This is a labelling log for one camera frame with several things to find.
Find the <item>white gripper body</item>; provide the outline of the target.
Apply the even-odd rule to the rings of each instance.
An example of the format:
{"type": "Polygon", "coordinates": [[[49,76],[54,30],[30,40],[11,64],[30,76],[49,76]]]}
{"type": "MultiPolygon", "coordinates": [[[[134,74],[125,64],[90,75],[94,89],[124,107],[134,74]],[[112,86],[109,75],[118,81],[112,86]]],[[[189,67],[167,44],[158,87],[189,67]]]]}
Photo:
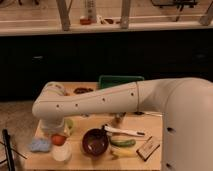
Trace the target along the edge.
{"type": "Polygon", "coordinates": [[[65,121],[57,120],[40,120],[40,128],[45,134],[57,134],[64,131],[65,121]]]}

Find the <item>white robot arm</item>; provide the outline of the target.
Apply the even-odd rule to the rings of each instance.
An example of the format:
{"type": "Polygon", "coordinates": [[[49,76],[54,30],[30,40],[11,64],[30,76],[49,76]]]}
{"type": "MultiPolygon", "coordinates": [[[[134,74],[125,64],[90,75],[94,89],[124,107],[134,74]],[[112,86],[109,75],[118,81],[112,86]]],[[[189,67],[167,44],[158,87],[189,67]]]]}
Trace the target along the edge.
{"type": "Polygon", "coordinates": [[[49,82],[32,107],[46,133],[66,116],[157,111],[163,114],[162,171],[213,171],[213,82],[201,78],[137,81],[89,93],[67,94],[49,82]]]}

